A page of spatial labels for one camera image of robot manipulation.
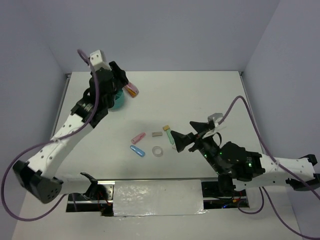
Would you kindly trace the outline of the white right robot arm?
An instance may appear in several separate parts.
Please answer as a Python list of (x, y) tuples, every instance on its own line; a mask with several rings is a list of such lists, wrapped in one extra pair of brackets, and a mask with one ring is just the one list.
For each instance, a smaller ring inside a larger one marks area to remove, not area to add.
[(189, 152), (199, 151), (218, 175), (217, 190), (223, 196), (268, 186), (290, 186), (295, 191), (320, 187), (320, 175), (314, 169), (317, 159), (313, 154), (272, 160), (268, 155), (247, 151), (230, 141), (220, 146), (214, 140), (218, 124), (213, 121), (191, 121), (190, 125), (195, 133), (171, 131), (176, 150), (180, 153), (189, 146)]

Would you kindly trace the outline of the pink-capped crayon bottle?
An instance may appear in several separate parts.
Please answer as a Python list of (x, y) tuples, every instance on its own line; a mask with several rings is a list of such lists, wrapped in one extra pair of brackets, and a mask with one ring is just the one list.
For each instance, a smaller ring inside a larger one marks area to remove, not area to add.
[(138, 88), (131, 82), (129, 82), (124, 88), (132, 98), (135, 98), (139, 94)]

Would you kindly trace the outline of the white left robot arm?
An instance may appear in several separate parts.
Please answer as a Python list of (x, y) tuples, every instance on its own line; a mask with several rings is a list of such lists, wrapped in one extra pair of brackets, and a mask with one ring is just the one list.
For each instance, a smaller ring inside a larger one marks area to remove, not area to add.
[(20, 185), (43, 204), (50, 203), (63, 192), (67, 182), (56, 178), (58, 168), (73, 148), (107, 116), (115, 105), (117, 92), (129, 83), (126, 72), (115, 61), (108, 65), (108, 69), (101, 67), (92, 74), (97, 76), (99, 97), (96, 98), (94, 78), (90, 78), (89, 88), (50, 143), (27, 161), (18, 160), (12, 167)]

